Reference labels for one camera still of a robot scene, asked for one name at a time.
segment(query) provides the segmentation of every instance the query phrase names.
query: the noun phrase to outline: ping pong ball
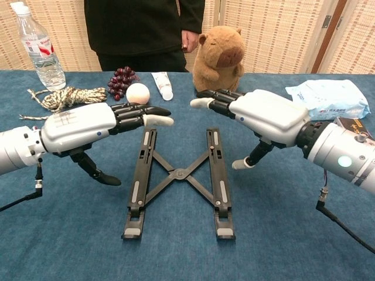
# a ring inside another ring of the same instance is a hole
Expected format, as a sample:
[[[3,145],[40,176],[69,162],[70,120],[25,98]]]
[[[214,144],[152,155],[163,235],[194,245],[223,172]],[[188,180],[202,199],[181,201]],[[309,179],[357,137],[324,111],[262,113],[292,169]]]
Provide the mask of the ping pong ball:
[[[150,99],[150,91],[142,83],[134,83],[129,86],[126,92],[128,102],[146,104]]]

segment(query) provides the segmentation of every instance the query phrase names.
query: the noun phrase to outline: twisted rope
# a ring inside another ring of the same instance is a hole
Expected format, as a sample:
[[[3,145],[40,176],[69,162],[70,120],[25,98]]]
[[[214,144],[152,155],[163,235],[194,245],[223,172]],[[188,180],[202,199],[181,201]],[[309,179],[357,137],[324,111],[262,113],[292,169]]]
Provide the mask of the twisted rope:
[[[95,88],[92,90],[81,90],[74,87],[66,87],[62,90],[53,92],[50,95],[45,96],[43,101],[40,101],[36,96],[44,92],[49,92],[48,90],[43,90],[35,92],[28,89],[33,100],[36,100],[43,108],[48,109],[52,113],[61,112],[65,107],[72,107],[74,104],[93,104],[96,102],[102,102],[107,99],[107,93],[105,88]],[[30,120],[45,120],[48,116],[44,117],[33,117],[19,115],[20,119],[30,119]]]

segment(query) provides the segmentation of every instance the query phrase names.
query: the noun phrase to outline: grapes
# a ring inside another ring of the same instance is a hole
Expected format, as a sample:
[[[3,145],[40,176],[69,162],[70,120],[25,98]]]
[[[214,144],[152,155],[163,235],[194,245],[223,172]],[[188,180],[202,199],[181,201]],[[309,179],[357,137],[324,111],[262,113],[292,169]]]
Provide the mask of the grapes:
[[[119,101],[126,95],[128,87],[135,80],[139,80],[139,78],[130,67],[118,68],[107,84],[107,91],[113,96],[115,101]]]

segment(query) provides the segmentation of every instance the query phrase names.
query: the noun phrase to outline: stuffed animal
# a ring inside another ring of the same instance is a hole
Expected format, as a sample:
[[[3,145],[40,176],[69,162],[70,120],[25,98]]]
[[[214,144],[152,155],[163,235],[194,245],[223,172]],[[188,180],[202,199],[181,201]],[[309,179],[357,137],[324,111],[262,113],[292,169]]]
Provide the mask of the stuffed animal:
[[[244,74],[241,61],[245,44],[241,29],[215,26],[199,36],[199,44],[193,66],[193,84],[196,90],[235,91]]]

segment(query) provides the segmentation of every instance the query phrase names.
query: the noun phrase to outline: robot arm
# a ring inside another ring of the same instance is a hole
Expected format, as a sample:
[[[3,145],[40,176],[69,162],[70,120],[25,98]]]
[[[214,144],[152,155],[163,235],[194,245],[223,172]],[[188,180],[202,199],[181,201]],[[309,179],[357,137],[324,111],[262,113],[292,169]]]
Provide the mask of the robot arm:
[[[249,156],[233,162],[234,169],[254,167],[274,146],[297,145],[304,157],[339,177],[375,193],[375,141],[363,128],[353,132],[340,119],[311,122],[306,108],[274,93],[255,90],[202,91],[190,105],[209,108],[237,120],[260,138]]]
[[[146,125],[173,125],[171,113],[163,108],[138,104],[89,104],[51,115],[41,129],[23,126],[0,132],[0,175],[36,165],[43,154],[70,156],[97,181],[120,185],[104,174],[84,153],[91,145],[121,132]]]

